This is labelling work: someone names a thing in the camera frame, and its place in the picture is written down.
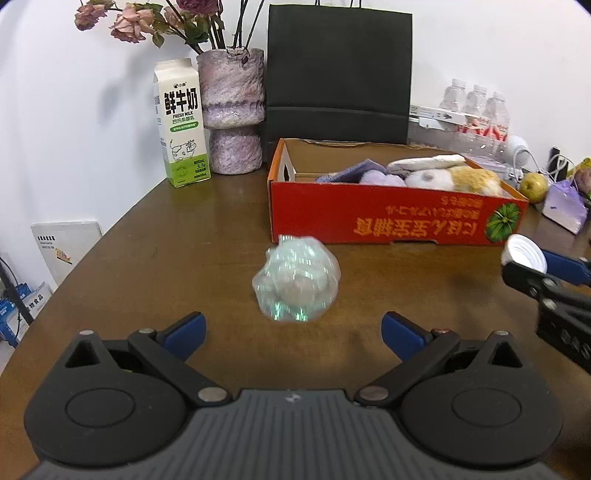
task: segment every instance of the milk carton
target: milk carton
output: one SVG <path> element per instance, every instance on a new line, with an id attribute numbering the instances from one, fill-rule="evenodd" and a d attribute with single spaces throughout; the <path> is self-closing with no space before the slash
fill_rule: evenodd
<path id="1" fill-rule="evenodd" d="M 166 176 L 175 187 L 211 178 L 199 74 L 191 59 L 159 61 L 154 67 L 154 103 Z"/>

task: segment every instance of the crumpled plastic bag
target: crumpled plastic bag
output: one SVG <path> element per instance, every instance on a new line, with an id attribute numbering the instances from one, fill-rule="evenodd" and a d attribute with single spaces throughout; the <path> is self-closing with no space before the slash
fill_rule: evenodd
<path id="1" fill-rule="evenodd" d="M 306 322 L 333 303 L 340 280 L 335 256 L 311 236 L 281 236 L 252 279 L 259 308 L 273 320 Z"/>

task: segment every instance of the cow illustration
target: cow illustration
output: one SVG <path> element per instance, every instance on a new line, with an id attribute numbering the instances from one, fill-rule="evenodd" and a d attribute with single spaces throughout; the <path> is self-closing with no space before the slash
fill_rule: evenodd
<path id="1" fill-rule="evenodd" d="M 186 143 L 175 145 L 174 147 L 173 141 L 170 141 L 170 149 L 173 151 L 173 158 L 175 161 L 192 157 L 196 146 L 197 144 L 195 143 L 195 140 L 188 140 Z"/>

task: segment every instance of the wooden table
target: wooden table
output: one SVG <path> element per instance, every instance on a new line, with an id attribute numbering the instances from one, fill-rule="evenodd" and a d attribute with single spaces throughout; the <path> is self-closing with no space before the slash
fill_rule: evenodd
<path id="1" fill-rule="evenodd" d="M 542 248 L 588 252 L 587 232 L 574 237 L 533 207 L 522 232 Z M 18 478 L 35 465 L 22 426 L 25 406 L 81 329 L 125 338 L 200 310 L 207 340 L 189 364 L 233 393 L 352 392 L 398 362 L 379 329 L 384 312 L 396 310 L 427 330 L 448 327 L 464 338 L 512 332 L 564 408 L 549 464 L 569 479 L 589 480 L 591 376 L 536 337 L 537 305 L 503 284 L 500 247 L 331 245 L 342 270 L 334 305 L 319 320 L 282 323 L 260 313 L 251 287 L 269 239 L 263 171 L 180 189 L 164 181 L 146 195 L 66 278 L 0 377 L 0 478 Z"/>

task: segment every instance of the black paper bag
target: black paper bag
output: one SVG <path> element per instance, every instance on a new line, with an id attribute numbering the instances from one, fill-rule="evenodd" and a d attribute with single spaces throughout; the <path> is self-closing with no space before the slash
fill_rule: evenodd
<path id="1" fill-rule="evenodd" d="M 405 144 L 412 15 L 271 5 L 265 139 Z"/>

